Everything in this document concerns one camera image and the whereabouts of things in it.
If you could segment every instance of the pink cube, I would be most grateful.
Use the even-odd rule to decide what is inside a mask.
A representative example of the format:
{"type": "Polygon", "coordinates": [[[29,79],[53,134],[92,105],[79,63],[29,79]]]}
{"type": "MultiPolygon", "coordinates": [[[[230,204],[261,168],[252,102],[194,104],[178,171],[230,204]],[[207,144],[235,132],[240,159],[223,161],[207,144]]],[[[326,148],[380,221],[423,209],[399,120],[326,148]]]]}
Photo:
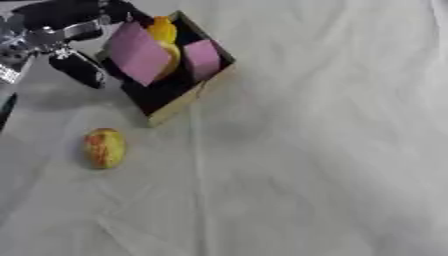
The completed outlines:
{"type": "Polygon", "coordinates": [[[184,47],[188,67],[196,82],[211,78],[219,71],[220,58],[211,40],[201,40],[184,47]]]}
{"type": "Polygon", "coordinates": [[[171,55],[137,22],[121,25],[105,48],[123,73],[144,86],[149,85],[171,60],[171,55]]]}

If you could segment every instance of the white tablecloth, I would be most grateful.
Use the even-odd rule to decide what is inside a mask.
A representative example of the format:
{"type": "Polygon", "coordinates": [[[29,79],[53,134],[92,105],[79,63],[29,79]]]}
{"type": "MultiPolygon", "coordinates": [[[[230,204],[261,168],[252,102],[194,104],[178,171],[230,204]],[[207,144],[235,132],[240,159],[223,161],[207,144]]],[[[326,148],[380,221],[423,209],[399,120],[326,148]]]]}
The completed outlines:
{"type": "Polygon", "coordinates": [[[448,254],[448,2],[135,4],[186,12],[236,72],[148,129],[116,81],[37,63],[0,137],[1,256],[448,254]],[[103,175],[99,127],[130,146],[103,175]]]}

